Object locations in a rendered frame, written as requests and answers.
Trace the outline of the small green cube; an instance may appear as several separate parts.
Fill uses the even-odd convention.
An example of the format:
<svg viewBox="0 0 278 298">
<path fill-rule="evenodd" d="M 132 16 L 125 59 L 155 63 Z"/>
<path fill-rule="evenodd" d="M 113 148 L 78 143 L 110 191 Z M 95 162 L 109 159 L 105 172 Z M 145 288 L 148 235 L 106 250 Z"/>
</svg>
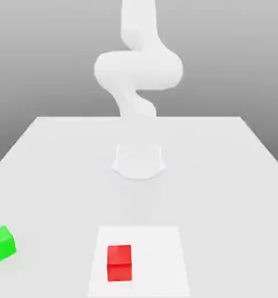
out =
<svg viewBox="0 0 278 298">
<path fill-rule="evenodd" d="M 13 235 L 6 226 L 0 227 L 0 261 L 16 253 L 16 244 Z"/>
</svg>

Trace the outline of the small red cube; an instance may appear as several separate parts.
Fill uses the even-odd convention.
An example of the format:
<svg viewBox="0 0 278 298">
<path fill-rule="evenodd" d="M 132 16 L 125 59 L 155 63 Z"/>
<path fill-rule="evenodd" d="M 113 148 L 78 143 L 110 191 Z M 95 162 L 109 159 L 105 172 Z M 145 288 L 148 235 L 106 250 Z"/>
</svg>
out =
<svg viewBox="0 0 278 298">
<path fill-rule="evenodd" d="M 130 244 L 107 247 L 107 279 L 109 282 L 132 280 L 132 247 Z"/>
</svg>

